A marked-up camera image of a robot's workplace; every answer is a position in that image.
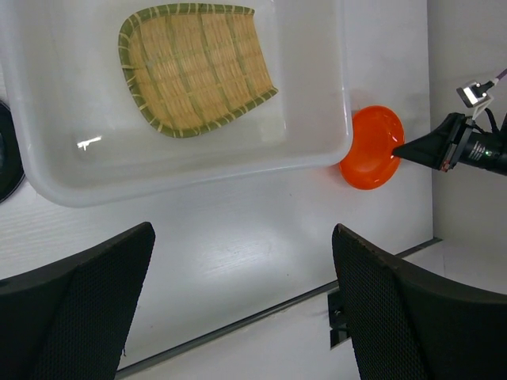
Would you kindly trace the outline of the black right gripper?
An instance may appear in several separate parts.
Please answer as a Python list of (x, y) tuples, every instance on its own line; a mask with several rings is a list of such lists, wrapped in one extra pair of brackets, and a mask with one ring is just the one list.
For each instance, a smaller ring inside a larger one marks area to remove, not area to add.
[(506, 175), (506, 124), (486, 132), (470, 116), (453, 112), (433, 131), (392, 150), (402, 158), (447, 172), (458, 163)]

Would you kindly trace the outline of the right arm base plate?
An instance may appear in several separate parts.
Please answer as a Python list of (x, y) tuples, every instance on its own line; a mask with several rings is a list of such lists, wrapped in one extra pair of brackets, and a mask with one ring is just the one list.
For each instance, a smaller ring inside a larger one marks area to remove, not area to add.
[(330, 324), (330, 347), (335, 348), (350, 338), (348, 319), (344, 311), (344, 299), (339, 289), (327, 295)]

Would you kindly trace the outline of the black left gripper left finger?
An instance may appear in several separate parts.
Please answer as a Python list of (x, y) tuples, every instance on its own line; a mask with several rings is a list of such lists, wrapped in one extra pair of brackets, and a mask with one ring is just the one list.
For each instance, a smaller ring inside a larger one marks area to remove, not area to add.
[(1, 281), (3, 379), (113, 379), (151, 262), (149, 222)]

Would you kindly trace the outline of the woven bamboo tray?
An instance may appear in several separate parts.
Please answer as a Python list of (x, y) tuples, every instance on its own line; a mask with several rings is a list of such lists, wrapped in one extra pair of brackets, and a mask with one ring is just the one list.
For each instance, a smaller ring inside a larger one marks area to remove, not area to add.
[(152, 128), (175, 139), (197, 137), (277, 95), (254, 15), (246, 6), (173, 3), (123, 22), (120, 66)]

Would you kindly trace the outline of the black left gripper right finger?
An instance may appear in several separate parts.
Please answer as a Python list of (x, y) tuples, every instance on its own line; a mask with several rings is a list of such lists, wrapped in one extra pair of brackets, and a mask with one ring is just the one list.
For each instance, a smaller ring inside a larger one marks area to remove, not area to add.
[(346, 226), (334, 267), (362, 379), (504, 379), (506, 297), (385, 252)]

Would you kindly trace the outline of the orange plastic plate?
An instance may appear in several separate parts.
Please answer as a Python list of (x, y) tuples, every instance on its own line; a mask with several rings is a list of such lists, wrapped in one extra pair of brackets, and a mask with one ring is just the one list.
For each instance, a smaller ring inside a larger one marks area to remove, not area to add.
[(405, 143), (402, 121), (388, 107), (371, 105), (353, 116), (353, 142), (338, 164), (344, 180), (360, 190), (373, 190), (386, 184), (397, 171), (401, 159), (393, 150)]

